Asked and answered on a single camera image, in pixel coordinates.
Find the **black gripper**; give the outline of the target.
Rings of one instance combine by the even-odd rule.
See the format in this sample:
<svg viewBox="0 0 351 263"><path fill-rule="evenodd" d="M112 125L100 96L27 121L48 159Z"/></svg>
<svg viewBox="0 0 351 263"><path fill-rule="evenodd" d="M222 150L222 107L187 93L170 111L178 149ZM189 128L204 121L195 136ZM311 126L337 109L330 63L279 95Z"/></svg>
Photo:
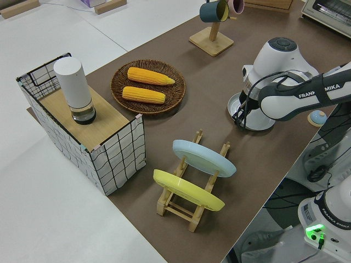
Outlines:
<svg viewBox="0 0 351 263"><path fill-rule="evenodd" d="M248 112L246 111L243 112L243 110L244 109L246 109L247 111L257 110L259 109L259 104L257 100L254 100L252 98L247 99L247 95L244 91L240 93L239 101L240 101L240 107L239 107L240 110L234 113L234 122L241 123L242 128L245 129Z"/></svg>

